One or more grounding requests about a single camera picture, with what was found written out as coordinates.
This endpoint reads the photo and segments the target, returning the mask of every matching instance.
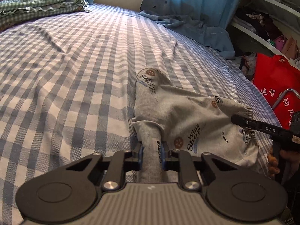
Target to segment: plaid fabric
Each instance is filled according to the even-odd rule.
[[[30,19],[85,11],[84,0],[4,0],[0,2],[0,31]]]
[[[279,126],[257,88],[216,51],[135,12],[105,5],[42,18],[0,34],[0,223],[22,219],[25,181],[83,156],[131,148],[135,76],[162,70],[175,86],[253,108]],[[256,133],[266,174],[268,136]],[[136,181],[128,173],[127,180]]]

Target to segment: red tote bag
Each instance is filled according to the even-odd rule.
[[[270,106],[273,106],[286,89],[294,89],[300,93],[300,70],[291,66],[284,56],[275,55],[270,58],[258,53],[253,83]],[[274,109],[285,129],[290,129],[292,115],[298,111],[300,99],[293,92],[288,92]]]

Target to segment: silver bolt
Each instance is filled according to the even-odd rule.
[[[118,183],[116,183],[114,181],[108,181],[103,184],[103,187],[107,190],[115,190],[119,187],[119,185],[118,185]]]
[[[199,189],[199,187],[200,187],[199,183],[197,183],[197,182],[195,182],[195,181],[187,182],[184,186],[185,186],[188,190],[197,190],[197,189]]]

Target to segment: white logo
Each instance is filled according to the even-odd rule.
[[[155,189],[155,186],[153,186],[153,185],[152,185],[152,186],[149,186],[148,189],[149,189],[149,190]]]

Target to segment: green checkered blanket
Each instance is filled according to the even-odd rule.
[[[84,0],[4,0],[0,2],[0,31],[30,19],[86,10]]]

